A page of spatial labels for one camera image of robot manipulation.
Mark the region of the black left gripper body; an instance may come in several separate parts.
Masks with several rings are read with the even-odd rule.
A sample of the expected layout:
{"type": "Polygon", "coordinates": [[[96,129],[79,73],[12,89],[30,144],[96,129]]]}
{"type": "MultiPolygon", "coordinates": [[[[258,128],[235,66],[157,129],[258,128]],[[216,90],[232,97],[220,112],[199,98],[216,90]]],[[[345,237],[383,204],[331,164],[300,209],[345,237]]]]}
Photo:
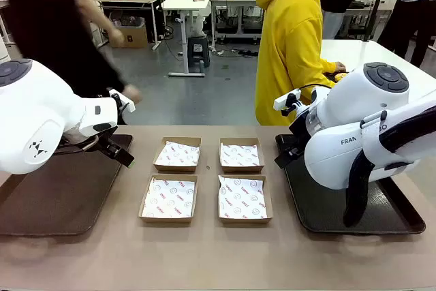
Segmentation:
{"type": "Polygon", "coordinates": [[[97,150],[110,159],[118,159],[121,150],[121,147],[110,138],[116,130],[116,127],[111,127],[97,135],[97,150]]]}

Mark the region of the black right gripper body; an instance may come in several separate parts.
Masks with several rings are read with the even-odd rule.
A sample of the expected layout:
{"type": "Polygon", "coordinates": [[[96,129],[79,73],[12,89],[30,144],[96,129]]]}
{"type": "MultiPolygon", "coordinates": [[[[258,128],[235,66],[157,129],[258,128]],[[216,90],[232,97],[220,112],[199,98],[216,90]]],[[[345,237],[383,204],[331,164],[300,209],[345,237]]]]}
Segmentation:
{"type": "Polygon", "coordinates": [[[309,133],[306,126],[306,118],[309,111],[306,110],[296,117],[294,122],[289,126],[291,135],[284,138],[287,150],[295,156],[300,156],[309,141],[309,133]]]}

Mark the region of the bare bystander hand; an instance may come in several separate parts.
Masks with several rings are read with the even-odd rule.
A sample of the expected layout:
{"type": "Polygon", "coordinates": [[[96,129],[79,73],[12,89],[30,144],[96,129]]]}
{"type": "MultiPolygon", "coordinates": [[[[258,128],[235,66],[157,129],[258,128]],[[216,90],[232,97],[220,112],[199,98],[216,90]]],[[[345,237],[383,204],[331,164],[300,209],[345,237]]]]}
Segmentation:
{"type": "Polygon", "coordinates": [[[125,85],[122,94],[135,104],[142,101],[142,93],[134,85],[125,85]]]}
{"type": "Polygon", "coordinates": [[[110,44],[115,48],[122,48],[124,46],[125,38],[123,33],[116,28],[108,30],[108,37],[110,44]]]}

